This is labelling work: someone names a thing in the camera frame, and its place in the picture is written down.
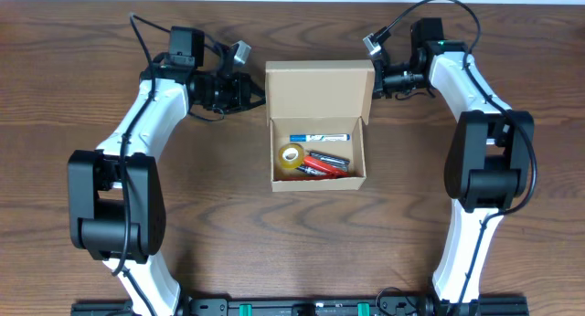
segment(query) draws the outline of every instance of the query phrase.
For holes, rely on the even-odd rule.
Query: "white plastic part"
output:
[[[109,269],[115,269],[118,266],[118,261],[119,259],[117,258],[110,258],[109,260],[103,261],[103,263]],[[138,288],[140,288],[153,306],[156,315],[152,316],[175,315],[181,288],[179,287],[179,283],[171,277],[161,251],[148,257],[144,265],[137,264],[133,260],[126,260],[124,266],[130,270],[130,273],[138,284]],[[130,299],[132,299],[133,312],[143,316],[150,316],[148,308],[128,278],[124,277],[121,272],[118,275],[118,279],[120,279],[122,285],[130,295]]]
[[[484,221],[487,216],[498,211],[495,207],[476,208],[472,213],[467,213],[458,200],[452,200],[451,224],[447,243],[442,252],[441,263],[432,274],[432,284],[439,300],[448,300],[450,303],[459,301],[466,273],[471,265],[475,245],[479,238],[480,221]],[[494,217],[487,223],[473,266],[472,276],[463,297],[463,303],[468,303],[479,297],[479,278],[484,267],[485,256],[502,217]]]
[[[488,104],[484,96],[474,86],[463,69],[463,52],[445,52],[433,58],[429,81],[447,101],[455,120],[459,121],[462,111],[482,111],[486,114],[499,114],[500,111]],[[488,95],[493,96],[493,101],[505,110],[509,110],[505,102],[500,100],[485,82],[484,77],[475,66],[475,59],[472,55],[467,57],[470,63],[469,70]]]
[[[152,82],[149,79],[140,83],[140,90],[136,102],[130,108],[118,128],[112,135],[100,143],[96,148],[103,150],[106,155],[120,155],[122,135],[130,125],[134,116],[148,99]],[[172,79],[156,79],[154,100],[144,111],[140,120],[134,126],[130,136],[130,143],[126,156],[134,153],[144,153],[153,156],[158,162],[168,137],[175,126],[185,118],[188,112],[188,96],[186,86],[176,83]]]

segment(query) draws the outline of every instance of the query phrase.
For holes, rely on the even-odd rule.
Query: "red marker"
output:
[[[323,171],[328,174],[335,174],[337,176],[345,177],[347,176],[347,172],[337,169],[336,167],[329,165],[325,162],[321,162],[314,158],[313,156],[304,156],[303,163],[308,165],[316,170]]]

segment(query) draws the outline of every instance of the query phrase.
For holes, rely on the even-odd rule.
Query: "black base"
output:
[[[408,296],[419,309],[418,316],[443,316],[445,309],[434,306],[432,298]],[[71,306],[71,316],[106,316],[113,311],[129,310],[126,303],[77,303]],[[373,299],[351,300],[191,300],[191,316],[385,316]],[[405,297],[382,297],[380,308],[396,316],[414,315],[415,309]],[[465,309],[455,315],[463,316]],[[479,313],[475,316],[529,316],[526,297],[481,297]]]

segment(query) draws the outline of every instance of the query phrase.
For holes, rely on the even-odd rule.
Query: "wooden table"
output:
[[[76,300],[125,299],[117,279],[69,241],[66,164],[93,149],[132,104],[144,55],[134,11],[253,46],[267,60],[356,59],[362,38],[406,5],[211,2],[0,2],[0,313],[65,315]],[[498,229],[483,293],[523,293],[532,315],[585,312],[585,7],[473,5],[474,54],[494,90],[536,120],[535,198]],[[454,5],[416,10],[387,43],[410,55],[409,27],[441,16],[470,41]],[[153,51],[168,37],[141,26]],[[211,66],[215,59],[208,56]],[[375,100],[365,128],[368,179],[356,192],[274,194],[265,109],[185,119],[158,165],[163,251],[194,295],[234,299],[425,290],[450,219],[442,171],[455,121],[445,102]]]

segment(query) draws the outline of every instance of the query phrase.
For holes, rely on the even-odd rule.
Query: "brown box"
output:
[[[366,180],[362,121],[367,124],[374,88],[370,60],[266,63],[273,192],[358,189]],[[348,142],[298,142],[306,151],[349,160],[349,177],[286,181],[306,176],[280,166],[278,151],[291,134],[349,133]]]

